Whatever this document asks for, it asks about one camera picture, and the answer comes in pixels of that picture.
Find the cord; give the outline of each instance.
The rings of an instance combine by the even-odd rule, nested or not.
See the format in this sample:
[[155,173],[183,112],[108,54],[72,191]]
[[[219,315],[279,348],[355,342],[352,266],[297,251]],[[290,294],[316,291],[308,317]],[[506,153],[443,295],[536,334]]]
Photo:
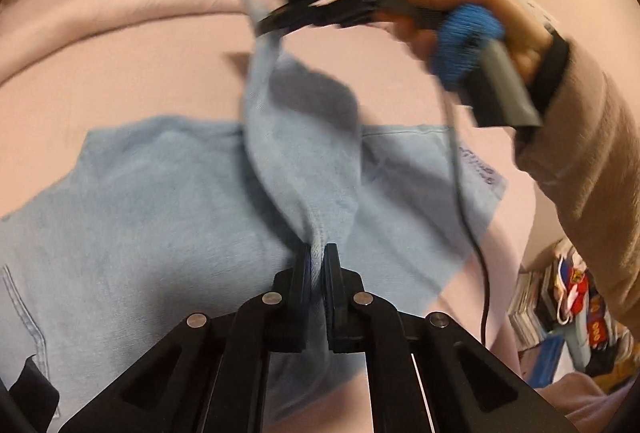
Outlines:
[[486,264],[486,259],[480,248],[478,240],[474,236],[471,230],[471,225],[466,217],[464,193],[462,190],[462,164],[460,162],[460,150],[458,145],[458,134],[456,133],[456,121],[455,113],[451,100],[447,97],[447,92],[444,89],[440,90],[442,96],[442,105],[444,107],[447,136],[449,137],[449,152],[451,171],[453,174],[454,194],[456,199],[456,209],[458,211],[458,218],[460,224],[465,232],[466,237],[471,243],[480,268],[482,270],[482,284],[484,286],[484,303],[482,305],[482,319],[480,321],[480,342],[483,347],[486,347],[486,323],[489,319],[489,305],[491,303],[491,284],[489,281],[489,268]]

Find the pink surface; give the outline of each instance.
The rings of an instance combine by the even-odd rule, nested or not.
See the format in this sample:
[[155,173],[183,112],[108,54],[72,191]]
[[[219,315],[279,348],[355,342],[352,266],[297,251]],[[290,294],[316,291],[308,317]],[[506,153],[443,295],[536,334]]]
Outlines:
[[[0,12],[0,214],[73,168],[95,126],[158,114],[236,120],[253,43],[237,0],[21,0]],[[303,29],[287,37],[286,47],[349,84],[365,123],[442,123],[436,82],[380,28]],[[463,108],[458,121],[465,143],[510,184],[482,239],[493,344],[529,236],[534,193],[513,165],[504,130],[473,128]],[[478,336],[481,302],[471,258],[432,308]],[[495,347],[507,362],[509,344]],[[303,422],[306,431],[370,431],[365,383],[364,376],[355,379],[276,429],[300,431]]]

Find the blue string wrap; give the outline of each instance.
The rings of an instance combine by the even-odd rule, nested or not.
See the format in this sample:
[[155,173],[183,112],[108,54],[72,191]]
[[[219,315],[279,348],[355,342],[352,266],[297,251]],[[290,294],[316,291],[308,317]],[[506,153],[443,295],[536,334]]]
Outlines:
[[445,90],[454,91],[464,76],[476,68],[489,41],[503,37],[504,28],[488,9],[475,4],[458,7],[438,30],[431,72]]

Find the person's arm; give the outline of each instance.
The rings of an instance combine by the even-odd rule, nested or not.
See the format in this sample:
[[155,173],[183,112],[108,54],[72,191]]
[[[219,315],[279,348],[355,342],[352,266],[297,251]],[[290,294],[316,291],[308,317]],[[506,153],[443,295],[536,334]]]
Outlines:
[[[532,136],[516,138],[517,165],[556,204],[612,315],[640,338],[640,137],[610,78],[570,43],[559,73],[540,84],[541,63],[548,65],[554,41],[514,0],[411,1],[442,10],[480,4],[504,25],[511,58],[544,122]],[[416,31],[407,18],[379,19],[393,21],[396,36],[428,65],[433,31]]]

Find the silver screw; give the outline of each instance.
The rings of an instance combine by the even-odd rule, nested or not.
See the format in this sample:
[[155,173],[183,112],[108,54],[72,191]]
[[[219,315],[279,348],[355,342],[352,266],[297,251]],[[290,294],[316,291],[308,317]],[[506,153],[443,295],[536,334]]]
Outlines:
[[262,302],[265,305],[277,305],[282,301],[282,294],[279,292],[268,292],[262,296]]
[[373,303],[373,296],[368,292],[358,292],[353,295],[353,301],[358,305],[371,305]]
[[187,324],[191,328],[202,328],[207,323],[207,317],[204,314],[191,314],[187,318]]
[[449,323],[451,323],[449,316],[444,314],[444,312],[433,312],[429,316],[429,321],[434,327],[438,328],[445,328],[449,326]]

